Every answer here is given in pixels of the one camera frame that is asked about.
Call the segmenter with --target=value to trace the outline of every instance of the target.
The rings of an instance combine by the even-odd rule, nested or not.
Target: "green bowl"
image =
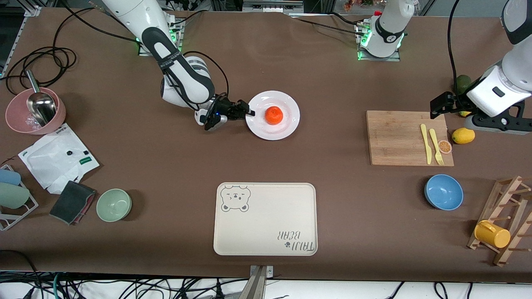
[[[131,211],[131,198],[122,189],[106,191],[98,199],[96,213],[105,222],[115,222]]]

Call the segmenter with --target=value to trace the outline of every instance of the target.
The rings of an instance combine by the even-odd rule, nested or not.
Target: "bear drawing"
[[[247,204],[251,196],[251,191],[241,186],[225,186],[220,192],[222,197],[222,211],[228,212],[231,209],[239,209],[246,212],[250,207]]]

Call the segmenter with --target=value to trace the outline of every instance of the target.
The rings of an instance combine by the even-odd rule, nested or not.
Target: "blue bowl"
[[[452,211],[462,204],[464,192],[454,178],[448,175],[435,175],[425,185],[425,197],[434,207]]]

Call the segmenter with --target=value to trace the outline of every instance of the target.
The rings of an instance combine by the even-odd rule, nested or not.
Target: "yellow cup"
[[[482,220],[475,226],[475,238],[497,248],[503,248],[510,242],[510,232],[488,220]]]

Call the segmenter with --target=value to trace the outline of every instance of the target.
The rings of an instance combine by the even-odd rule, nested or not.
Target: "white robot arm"
[[[404,29],[414,15],[413,0],[388,0],[382,15],[374,15],[368,23],[368,36],[360,46],[375,57],[389,57],[399,47]]]
[[[165,101],[196,111],[196,121],[209,131],[227,120],[254,115],[243,101],[233,103],[226,94],[215,95],[207,65],[199,57],[184,57],[179,51],[157,0],[103,2],[156,59],[164,75],[161,97]]]
[[[509,0],[502,25],[514,45],[460,95],[441,94],[430,102],[431,117],[442,113],[471,111],[469,129],[524,135],[532,131],[532,119],[523,118],[524,100],[532,95],[532,0]],[[510,108],[518,109],[517,116]]]

